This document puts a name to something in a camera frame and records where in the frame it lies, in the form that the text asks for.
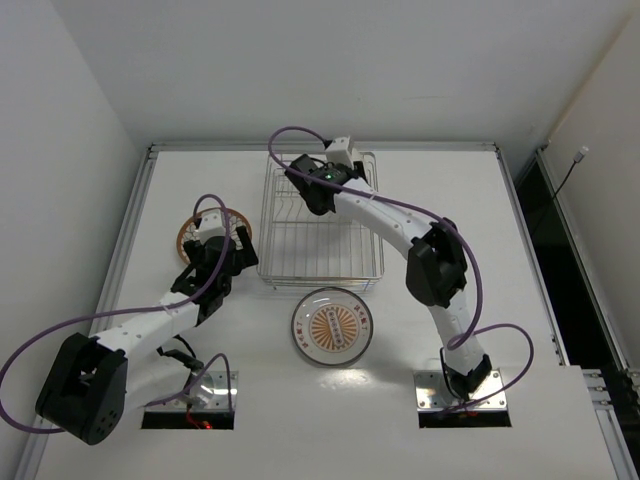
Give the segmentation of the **brown floral plate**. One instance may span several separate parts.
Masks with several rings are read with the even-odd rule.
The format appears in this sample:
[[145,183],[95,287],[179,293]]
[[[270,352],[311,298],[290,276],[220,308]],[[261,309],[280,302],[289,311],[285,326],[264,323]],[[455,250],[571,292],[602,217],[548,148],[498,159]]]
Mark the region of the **brown floral plate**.
[[[249,238],[253,238],[252,227],[248,221],[248,219],[239,211],[230,209],[230,225],[231,225],[231,238],[236,242],[237,246],[241,246],[241,242],[239,239],[236,230],[238,227],[243,226],[246,228]],[[192,217],[189,217],[180,228],[177,238],[176,238],[176,250],[179,255],[179,258],[185,265],[189,264],[189,257],[184,250],[184,243],[186,241],[191,241],[196,239],[196,224]]]

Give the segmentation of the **orange sunburst plate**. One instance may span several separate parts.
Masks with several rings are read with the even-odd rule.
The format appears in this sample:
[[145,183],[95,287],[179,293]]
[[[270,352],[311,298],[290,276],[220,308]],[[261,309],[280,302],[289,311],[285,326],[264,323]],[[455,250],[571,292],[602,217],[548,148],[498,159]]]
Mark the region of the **orange sunburst plate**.
[[371,345],[373,315],[357,294],[324,287],[297,303],[290,331],[294,347],[305,361],[319,367],[343,368],[358,362]]

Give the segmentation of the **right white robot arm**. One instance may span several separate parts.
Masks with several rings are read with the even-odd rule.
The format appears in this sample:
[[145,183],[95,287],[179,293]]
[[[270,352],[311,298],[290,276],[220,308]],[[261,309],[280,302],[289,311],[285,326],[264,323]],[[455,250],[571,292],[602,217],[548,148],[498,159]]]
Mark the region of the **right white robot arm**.
[[359,171],[344,164],[321,164],[304,154],[285,175],[311,213],[354,220],[402,255],[406,287],[428,308],[440,336],[449,387],[455,397],[468,401],[489,375],[491,362],[470,334],[468,264],[455,226],[445,220],[426,222],[407,207],[384,202]]

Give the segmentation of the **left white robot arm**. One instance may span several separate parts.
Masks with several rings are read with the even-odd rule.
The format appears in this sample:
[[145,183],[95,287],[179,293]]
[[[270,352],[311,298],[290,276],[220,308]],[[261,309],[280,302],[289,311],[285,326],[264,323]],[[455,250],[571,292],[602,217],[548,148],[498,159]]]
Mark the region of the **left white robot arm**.
[[75,333],[62,343],[36,400],[38,415],[96,445],[129,411],[188,391],[204,366],[179,350],[165,350],[165,344],[213,316],[233,277],[257,265],[258,257],[245,226],[230,239],[215,227],[184,249],[190,263],[158,310],[92,337]]

